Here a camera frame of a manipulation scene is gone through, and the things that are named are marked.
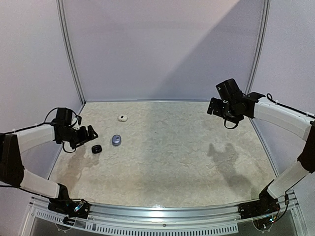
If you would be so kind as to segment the black charging case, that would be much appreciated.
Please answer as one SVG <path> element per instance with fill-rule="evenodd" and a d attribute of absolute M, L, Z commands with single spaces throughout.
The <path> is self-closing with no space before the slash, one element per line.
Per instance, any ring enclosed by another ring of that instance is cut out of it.
<path fill-rule="evenodd" d="M 102 152 L 102 146 L 101 145 L 94 145 L 91 148 L 91 151 L 93 154 L 98 154 Z"/>

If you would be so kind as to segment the blue-grey charging case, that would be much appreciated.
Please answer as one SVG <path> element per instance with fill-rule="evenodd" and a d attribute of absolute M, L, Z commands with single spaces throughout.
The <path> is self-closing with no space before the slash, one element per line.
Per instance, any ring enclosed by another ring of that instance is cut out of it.
<path fill-rule="evenodd" d="M 118 134 L 114 135 L 114 136 L 112 137 L 112 139 L 111 139 L 111 143 L 112 143 L 112 145 L 115 146 L 115 147 L 119 146 L 119 145 L 121 144 L 121 142 L 122 142 L 122 138 L 121 138 L 121 136 L 118 135 Z"/>

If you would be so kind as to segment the white earbud charging case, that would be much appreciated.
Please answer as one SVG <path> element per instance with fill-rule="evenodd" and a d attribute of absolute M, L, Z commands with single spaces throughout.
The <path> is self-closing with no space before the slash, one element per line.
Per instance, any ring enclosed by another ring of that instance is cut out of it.
<path fill-rule="evenodd" d="M 118 116 L 119 122 L 126 122 L 128 120 L 128 117 L 126 115 L 120 115 Z"/>

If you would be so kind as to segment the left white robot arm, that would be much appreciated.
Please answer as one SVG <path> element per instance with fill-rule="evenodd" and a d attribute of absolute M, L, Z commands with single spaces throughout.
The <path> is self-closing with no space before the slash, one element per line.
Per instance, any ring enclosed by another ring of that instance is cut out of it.
<path fill-rule="evenodd" d="M 72 200 L 68 199 L 66 187 L 40 177 L 27 170 L 21 154 L 45 143 L 58 145 L 68 143 L 73 151 L 83 144 L 98 138 L 91 125 L 82 126 L 82 118 L 72 109 L 54 108 L 56 116 L 33 126 L 1 133 L 0 135 L 0 181 L 4 187 L 22 189 L 50 199 L 62 213 L 70 213 Z"/>

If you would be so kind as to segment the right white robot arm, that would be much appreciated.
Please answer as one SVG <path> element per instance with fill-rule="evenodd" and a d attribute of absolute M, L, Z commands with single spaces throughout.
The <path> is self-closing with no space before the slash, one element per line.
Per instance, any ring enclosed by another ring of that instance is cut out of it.
<path fill-rule="evenodd" d="M 308 174 L 315 171 L 315 117 L 273 100 L 270 94 L 257 92 L 244 94 L 231 78 L 216 85 L 219 98 L 211 98 L 207 113 L 238 126 L 245 117 L 258 119 L 291 132 L 305 141 L 297 161 L 272 181 L 264 195 L 254 204 L 258 214 L 265 214 L 273 199 L 281 196 Z"/>

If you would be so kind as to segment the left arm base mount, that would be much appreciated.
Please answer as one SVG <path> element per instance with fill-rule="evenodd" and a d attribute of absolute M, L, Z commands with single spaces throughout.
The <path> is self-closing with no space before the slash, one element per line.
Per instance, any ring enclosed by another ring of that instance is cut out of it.
<path fill-rule="evenodd" d="M 71 199 L 66 186 L 58 183 L 58 187 L 58 196 L 49 198 L 48 209 L 68 218 L 88 219 L 91 204 L 85 199 Z"/>

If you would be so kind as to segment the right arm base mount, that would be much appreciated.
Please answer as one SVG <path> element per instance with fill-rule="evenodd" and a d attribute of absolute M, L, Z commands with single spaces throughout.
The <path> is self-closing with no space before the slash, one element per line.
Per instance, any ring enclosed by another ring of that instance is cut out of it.
<path fill-rule="evenodd" d="M 288 202 L 287 191 L 289 188 L 281 188 L 274 184 L 275 180 L 271 181 L 259 193 L 258 199 L 245 203 L 238 204 L 238 213 L 241 219 L 255 218 L 262 215 L 276 213 L 276 218 L 281 212 L 279 197 L 285 196 L 285 202 Z"/>

